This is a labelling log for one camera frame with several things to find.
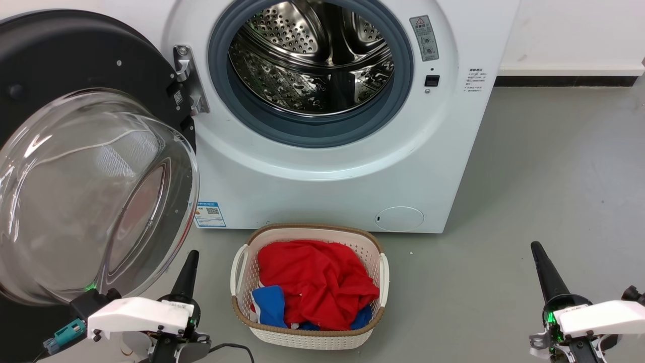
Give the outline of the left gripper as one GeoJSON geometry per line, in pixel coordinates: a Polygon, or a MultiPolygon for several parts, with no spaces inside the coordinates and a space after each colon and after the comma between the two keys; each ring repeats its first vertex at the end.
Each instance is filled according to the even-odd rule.
{"type": "Polygon", "coordinates": [[[189,311],[187,327],[171,336],[166,333],[155,333],[155,343],[148,350],[149,362],[196,362],[207,356],[211,349],[211,339],[206,333],[198,332],[201,321],[200,305],[194,300],[193,294],[200,261],[197,250],[189,252],[180,270],[170,296],[158,299],[162,303],[184,308],[189,311]]]}

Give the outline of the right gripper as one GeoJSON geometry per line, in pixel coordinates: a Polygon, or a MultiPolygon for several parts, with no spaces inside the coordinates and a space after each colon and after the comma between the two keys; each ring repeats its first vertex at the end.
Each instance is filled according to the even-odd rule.
{"type": "Polygon", "coordinates": [[[542,244],[530,245],[545,305],[542,309],[544,332],[529,336],[530,354],[550,362],[606,362],[605,351],[618,344],[617,335],[595,335],[573,338],[562,333],[555,312],[592,305],[577,294],[570,294],[566,284],[548,257],[542,244]]]}

